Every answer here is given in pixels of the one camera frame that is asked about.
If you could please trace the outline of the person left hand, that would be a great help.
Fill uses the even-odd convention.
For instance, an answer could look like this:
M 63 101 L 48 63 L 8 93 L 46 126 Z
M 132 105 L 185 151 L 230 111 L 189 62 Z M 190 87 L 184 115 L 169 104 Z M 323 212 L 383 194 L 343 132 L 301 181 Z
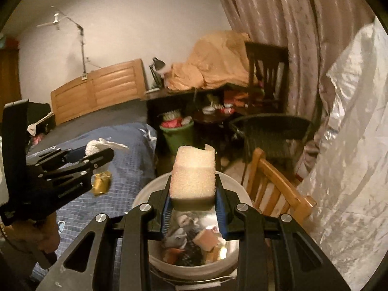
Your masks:
M 3 227 L 10 241 L 24 241 L 34 244 L 39 250 L 50 254 L 57 250 L 60 243 L 57 214 L 54 212 L 37 225 L 31 220 L 15 222 Z

